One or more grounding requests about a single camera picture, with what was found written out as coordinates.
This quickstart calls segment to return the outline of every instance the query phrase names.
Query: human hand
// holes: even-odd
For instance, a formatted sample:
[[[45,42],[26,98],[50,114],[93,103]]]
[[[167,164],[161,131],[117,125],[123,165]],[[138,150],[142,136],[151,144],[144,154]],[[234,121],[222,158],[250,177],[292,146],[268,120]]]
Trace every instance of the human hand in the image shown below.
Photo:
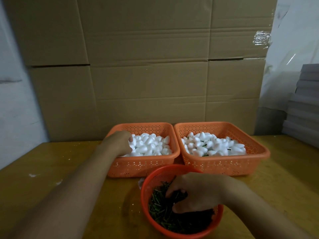
[[[226,204],[230,189],[237,188],[241,183],[226,175],[188,173],[174,179],[166,197],[170,197],[176,190],[186,191],[187,198],[173,205],[173,212],[203,211],[218,204]]]
[[[116,131],[112,135],[103,139],[102,143],[96,148],[95,155],[103,155],[110,151],[115,153],[115,157],[129,154],[132,152],[129,141],[133,141],[130,132]]]

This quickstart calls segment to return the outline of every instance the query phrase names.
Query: red round basket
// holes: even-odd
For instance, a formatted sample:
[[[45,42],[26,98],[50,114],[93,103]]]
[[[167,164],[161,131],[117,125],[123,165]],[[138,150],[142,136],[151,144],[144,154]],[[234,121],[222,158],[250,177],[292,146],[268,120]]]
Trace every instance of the red round basket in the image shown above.
[[[155,187],[162,185],[162,181],[171,182],[175,176],[187,174],[189,172],[196,172],[201,173],[201,171],[192,168],[191,166],[185,166],[180,164],[172,164],[172,165],[166,165],[164,167],[161,167],[147,176],[145,179],[142,189],[141,189],[141,203],[142,203],[142,209],[149,220],[149,222],[161,233],[164,235],[176,238],[176,239],[197,239],[202,238],[204,236],[207,236],[212,230],[214,230],[220,223],[221,217],[223,215],[224,206],[218,205],[214,207],[215,214],[213,215],[212,219],[213,221],[209,225],[209,227],[199,233],[196,234],[179,234],[172,231],[169,231],[159,224],[156,223],[156,221],[153,220],[153,218],[150,216],[148,211],[148,202],[150,197],[152,196],[153,190]]]

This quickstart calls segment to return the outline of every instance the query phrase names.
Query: rectangular orange basket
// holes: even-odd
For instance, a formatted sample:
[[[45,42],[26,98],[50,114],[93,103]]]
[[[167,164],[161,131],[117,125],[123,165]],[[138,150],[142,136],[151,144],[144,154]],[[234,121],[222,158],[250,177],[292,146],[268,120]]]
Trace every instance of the rectangular orange basket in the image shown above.
[[[229,122],[190,122],[174,126],[184,163],[211,174],[246,175],[255,171],[262,159],[270,156],[269,150],[247,133]],[[245,145],[246,155],[197,157],[186,152],[181,138],[193,132],[210,132],[218,138],[229,136]]]
[[[157,136],[170,136],[172,154],[161,156],[140,156],[140,157],[117,157],[108,172],[109,177],[145,177],[153,170],[164,165],[173,164],[174,159],[179,156],[180,148],[174,128],[166,122],[154,123],[125,123],[114,126],[107,136],[115,131],[127,130],[131,134],[141,135],[155,133]]]

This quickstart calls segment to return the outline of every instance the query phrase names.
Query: orange plastic basket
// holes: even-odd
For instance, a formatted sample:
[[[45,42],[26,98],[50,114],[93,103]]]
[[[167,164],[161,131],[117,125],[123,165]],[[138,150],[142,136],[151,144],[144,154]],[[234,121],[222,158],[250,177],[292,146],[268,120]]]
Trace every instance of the orange plastic basket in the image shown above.
[[[254,140],[247,133],[228,122],[191,122],[178,123],[174,126],[178,144],[181,148],[184,163],[204,173],[246,175],[251,174],[257,168],[262,159],[270,156],[269,150]],[[245,145],[247,155],[197,157],[186,152],[181,138],[193,132],[210,132],[218,138],[229,136]]]
[[[160,225],[158,225],[157,222],[153,220],[153,218],[150,216],[150,213],[148,211],[148,201],[150,197],[152,196],[154,188],[159,185],[162,185],[162,181],[171,182],[175,176],[187,174],[189,172],[201,173],[201,171],[194,169],[190,166],[185,166],[181,164],[166,165],[164,167],[161,167],[153,171],[145,179],[141,189],[141,204],[142,204],[143,212],[145,213],[147,219],[155,227],[155,229],[157,229],[164,235],[171,238],[198,239],[198,238],[207,236],[212,230],[214,230],[219,225],[223,215],[224,206],[223,205],[215,206],[214,207],[215,214],[212,217],[213,221],[208,226],[208,228],[202,232],[199,232],[196,234],[190,234],[190,235],[179,234],[179,233],[169,231],[165,229],[164,227],[161,227]]]
[[[162,156],[141,156],[141,157],[118,157],[114,160],[109,172],[109,177],[145,177],[153,170],[167,164],[173,164],[174,159],[179,156],[180,148],[177,142],[174,128],[166,122],[154,123],[125,123],[114,126],[107,136],[115,131],[127,130],[132,134],[155,133],[157,136],[170,136],[172,154]]]

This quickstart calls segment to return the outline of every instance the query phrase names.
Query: yellow table surface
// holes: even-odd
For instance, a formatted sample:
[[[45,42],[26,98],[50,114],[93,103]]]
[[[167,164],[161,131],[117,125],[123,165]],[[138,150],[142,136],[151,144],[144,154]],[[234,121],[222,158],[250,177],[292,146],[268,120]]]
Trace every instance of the yellow table surface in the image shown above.
[[[254,174],[237,177],[319,237],[319,150],[285,135],[255,136],[269,148]],[[0,237],[86,160],[98,141],[43,143],[0,170]],[[107,178],[84,238],[165,238],[144,216],[138,178]],[[252,238],[225,208],[219,227],[206,238]]]

